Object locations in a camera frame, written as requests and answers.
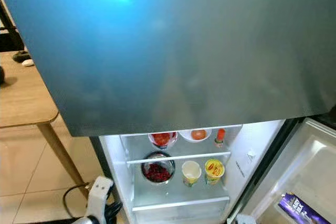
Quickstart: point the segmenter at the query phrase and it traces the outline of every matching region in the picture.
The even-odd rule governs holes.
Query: paper cup
[[[194,161],[186,161],[182,165],[183,183],[192,187],[202,174],[200,165]]]
[[[225,167],[217,159],[209,159],[205,163],[205,181],[208,185],[216,185],[224,175]]]

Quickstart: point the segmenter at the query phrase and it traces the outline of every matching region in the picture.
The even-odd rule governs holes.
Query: purple packaging
[[[295,194],[286,194],[278,206],[298,224],[331,224]]]

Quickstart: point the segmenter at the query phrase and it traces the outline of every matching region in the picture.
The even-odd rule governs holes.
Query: freezer door
[[[70,133],[328,112],[335,0],[5,0]]]
[[[243,213],[262,224],[336,223],[335,164],[336,131],[306,119]]]

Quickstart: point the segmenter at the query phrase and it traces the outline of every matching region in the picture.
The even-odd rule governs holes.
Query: black cable
[[[74,216],[70,213],[70,210],[69,210],[68,205],[67,205],[67,201],[66,201],[66,196],[67,196],[67,194],[68,194],[71,190],[74,190],[74,189],[76,189],[76,188],[78,188],[78,187],[87,186],[88,184],[89,184],[89,183],[85,183],[85,184],[82,184],[82,185],[72,186],[72,187],[70,187],[70,188],[63,194],[63,199],[62,199],[62,201],[63,201],[63,206],[64,206],[66,212],[68,213],[68,215],[69,215],[70,217],[74,218]]]

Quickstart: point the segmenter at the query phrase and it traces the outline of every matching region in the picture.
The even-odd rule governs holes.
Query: white bowl
[[[211,132],[212,130],[211,129],[204,129],[205,132],[206,132],[206,136],[205,138],[203,139],[200,139],[200,140],[194,140],[193,137],[191,136],[191,132],[193,130],[185,130],[185,131],[179,131],[178,133],[184,138],[186,139],[188,142],[191,142],[191,143],[199,143],[201,141],[204,141],[206,140],[210,135],[211,135]]]

